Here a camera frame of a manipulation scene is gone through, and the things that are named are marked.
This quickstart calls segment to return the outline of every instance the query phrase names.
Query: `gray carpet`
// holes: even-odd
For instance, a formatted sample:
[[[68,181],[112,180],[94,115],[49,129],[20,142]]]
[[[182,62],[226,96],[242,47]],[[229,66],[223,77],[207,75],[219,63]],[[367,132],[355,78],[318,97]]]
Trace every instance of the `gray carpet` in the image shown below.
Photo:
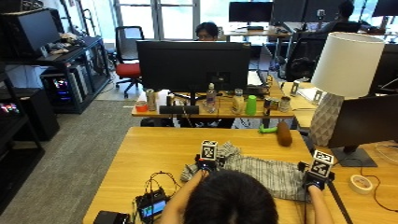
[[[126,130],[140,126],[132,102],[93,101],[81,115],[58,115],[60,132],[0,216],[4,224],[81,223]]]

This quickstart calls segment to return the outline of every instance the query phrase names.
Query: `water bottle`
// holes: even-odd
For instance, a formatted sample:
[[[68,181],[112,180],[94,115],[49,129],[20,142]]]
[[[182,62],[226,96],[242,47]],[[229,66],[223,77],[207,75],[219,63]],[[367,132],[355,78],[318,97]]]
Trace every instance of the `water bottle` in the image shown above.
[[[206,111],[213,113],[215,111],[215,96],[214,84],[210,83],[209,90],[206,92]]]

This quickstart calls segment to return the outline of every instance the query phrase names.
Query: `cable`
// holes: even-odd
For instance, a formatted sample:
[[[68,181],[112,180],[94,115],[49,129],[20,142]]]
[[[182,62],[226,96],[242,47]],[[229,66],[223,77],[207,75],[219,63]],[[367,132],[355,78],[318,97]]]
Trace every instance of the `cable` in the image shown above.
[[[373,200],[374,200],[374,201],[377,202],[377,204],[378,204],[382,208],[385,208],[387,211],[398,213],[398,209],[390,209],[390,208],[385,207],[385,206],[379,203],[379,201],[377,200],[377,190],[378,190],[378,187],[379,187],[381,184],[382,184],[382,181],[381,181],[381,179],[377,177],[377,175],[363,175],[363,162],[362,162],[361,160],[358,160],[358,159],[350,159],[350,158],[345,158],[345,159],[341,160],[341,161],[359,161],[359,162],[361,162],[361,170],[359,170],[359,174],[361,174],[361,176],[363,176],[363,177],[374,177],[374,178],[377,179],[377,185],[375,185],[374,192],[373,192]]]

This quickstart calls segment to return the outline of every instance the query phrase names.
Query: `gray cloth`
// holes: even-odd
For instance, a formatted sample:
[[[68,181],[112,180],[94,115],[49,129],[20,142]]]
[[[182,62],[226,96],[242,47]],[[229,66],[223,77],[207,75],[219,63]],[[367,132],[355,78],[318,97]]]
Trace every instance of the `gray cloth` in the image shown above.
[[[241,171],[254,177],[270,191],[273,197],[305,201],[303,173],[297,170],[297,164],[245,157],[230,142],[218,147],[218,154],[226,158],[223,169]],[[181,181],[188,181],[198,170],[196,164],[186,166],[181,173]]]

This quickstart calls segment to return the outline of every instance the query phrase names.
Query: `wooden desk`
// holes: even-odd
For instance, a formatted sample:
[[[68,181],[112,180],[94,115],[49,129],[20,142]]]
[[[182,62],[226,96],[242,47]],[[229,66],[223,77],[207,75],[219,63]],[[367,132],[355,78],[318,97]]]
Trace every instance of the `wooden desk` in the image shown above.
[[[377,190],[377,200],[387,208],[398,210],[398,166],[389,163],[381,157],[375,150],[375,144],[365,144],[361,146],[361,148],[367,151],[378,165],[378,167],[363,168],[363,175],[375,175],[382,181],[382,184]],[[327,148],[317,147],[317,149],[331,154],[331,151]],[[353,223],[397,223],[398,213],[383,209],[373,199],[373,192],[377,186],[377,179],[374,177],[367,177],[373,184],[373,191],[370,194],[362,195],[350,189],[350,176],[361,175],[359,169],[361,168],[358,167],[342,167],[341,165],[335,165],[331,169],[335,173],[335,179],[333,183],[335,185],[342,202],[347,208]]]
[[[146,112],[138,112],[136,107],[133,107],[132,115],[133,117],[152,117],[152,118],[168,118],[169,115],[160,114],[160,105],[165,105],[165,97],[166,97],[168,91],[160,91],[157,92],[157,111],[146,111]],[[283,96],[283,92],[279,89],[277,82],[273,81],[273,86],[270,88],[270,96],[274,98],[281,98]],[[263,101],[257,100],[257,111],[253,116],[246,115],[245,113],[235,115],[231,112],[231,96],[226,97],[218,97],[217,98],[217,107],[218,112],[207,113],[205,111],[202,100],[197,102],[198,105],[198,115],[192,115],[190,118],[222,118],[222,119],[233,119],[233,118],[258,118],[258,119],[290,119],[294,117],[294,112],[289,110],[286,113],[279,112],[278,110],[271,110],[270,116],[266,117],[263,115]],[[145,92],[141,93],[138,101],[146,101]]]
[[[246,156],[293,163],[310,162],[313,157],[298,131],[291,131],[291,134],[291,146],[281,147],[274,133],[261,134],[257,130],[130,128],[85,213],[84,223],[93,223],[100,210],[130,214],[133,212],[132,201],[136,196],[144,194],[144,183],[154,172],[172,173],[180,182],[184,164],[194,163],[194,156],[199,152],[199,143],[205,139],[218,141],[219,144],[230,141],[234,146],[241,148],[241,153]],[[157,180],[166,195],[170,195],[174,192],[170,179],[162,176]],[[329,189],[325,189],[323,193],[335,223],[345,223]],[[279,223],[303,223],[303,203],[274,200]],[[313,223],[310,204],[307,204],[307,219],[307,223]]]
[[[273,36],[275,37],[275,50],[274,50],[274,56],[279,55],[281,52],[281,40],[285,37],[289,37],[291,35],[291,33],[283,34],[283,33],[277,33],[275,29],[283,29],[282,27],[274,27],[274,26],[269,26],[266,30],[249,30],[247,29],[239,29],[238,31],[223,31],[223,35],[226,37],[226,41],[230,41],[230,37],[231,36]]]
[[[301,129],[310,129],[313,113],[317,108],[306,98],[303,98],[299,94],[297,96],[290,95],[293,82],[285,82],[282,91],[286,96],[290,96],[290,108],[294,112],[294,116]],[[299,88],[311,88],[313,84],[310,82],[301,82]]]

